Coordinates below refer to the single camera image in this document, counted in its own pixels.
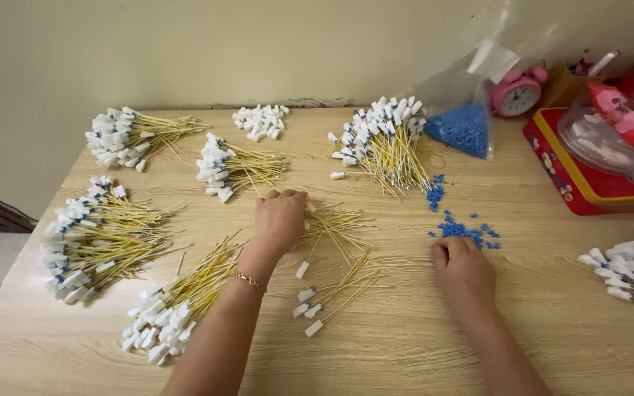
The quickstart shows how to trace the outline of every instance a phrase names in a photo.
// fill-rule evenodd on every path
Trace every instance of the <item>clear plastic bag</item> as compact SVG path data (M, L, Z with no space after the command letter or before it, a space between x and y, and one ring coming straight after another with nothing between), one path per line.
M456 36L472 47L449 66L409 91L423 103L425 132L431 138L483 159L492 157L494 134L488 85L498 84L513 67L539 63L542 51L559 43L560 26L531 25L518 18L522 1L491 0Z

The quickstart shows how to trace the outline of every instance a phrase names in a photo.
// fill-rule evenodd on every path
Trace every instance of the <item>beige wall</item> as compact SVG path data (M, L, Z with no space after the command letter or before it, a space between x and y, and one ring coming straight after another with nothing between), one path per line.
M634 58L634 1L500 3L502 40L518 50ZM107 106L341 106L402 92L496 25L487 4L0 0L0 199L40 216Z

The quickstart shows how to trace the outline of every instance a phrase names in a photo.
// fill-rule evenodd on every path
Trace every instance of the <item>wood grain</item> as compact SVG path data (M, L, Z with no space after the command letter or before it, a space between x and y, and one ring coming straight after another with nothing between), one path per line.
M243 395L483 395L478 360L449 317L430 264L427 231L443 221L421 193L398 201L382 197L367 177L330 180L341 164L322 155L328 132L338 132L354 109L297 109L286 118L282 140L255 144L244 138L232 111L160 111L155 116L195 115L235 144L286 153L291 170L279 188L308 190L313 200L343 202L373 219L366 241L377 249L371 267L388 274L390 289L365 293L306 339L306 319L293 319L296 293L343 273L337 250L322 244L304 280L295 269L311 246L279 264L263 303L251 347ZM634 304L606 296L603 284L574 258L634 236L634 215L579 217L559 193L521 133L522 122L498 122L496 152L481 161L426 141L420 157L432 173L445 173L442 207L466 224L490 224L500 250L486 254L498 272L498 304L525 351L557 395L634 395ZM119 349L130 324L126 311L137 293L172 278L181 252L125 280L89 307L68 307L44 289L34 264L41 231L65 198L80 196L90 176L118 178L133 199L152 198L164 208L188 205L172 226L185 230L177 246L194 242L184 268L223 236L241 228L251 235L255 193L245 190L222 205L195 180L202 136L182 139L189 155L163 152L147 173L98 168L84 150L14 263L0 289L0 395L154 395L171 368L146 365L146 357ZM442 156L446 167L442 166ZM473 212L478 219L469 218Z

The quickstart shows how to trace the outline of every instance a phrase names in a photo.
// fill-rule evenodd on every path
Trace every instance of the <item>alarm clock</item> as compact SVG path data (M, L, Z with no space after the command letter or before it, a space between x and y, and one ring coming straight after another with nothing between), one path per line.
M544 64L522 70L513 67L498 84L488 87L493 111L501 117L515 117L533 108L540 100L548 74Z

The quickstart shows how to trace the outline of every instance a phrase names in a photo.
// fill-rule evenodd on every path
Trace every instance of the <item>bracelet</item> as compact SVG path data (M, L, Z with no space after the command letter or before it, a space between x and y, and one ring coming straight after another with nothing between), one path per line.
M253 286L254 289L258 290L259 292L265 294L268 292L268 289L266 289L265 287L261 286L258 282L256 282L255 279L251 278L250 276L246 276L244 274L241 274L239 271L233 270L231 271L231 275L237 279L241 279L243 281L246 281L249 283L249 285Z

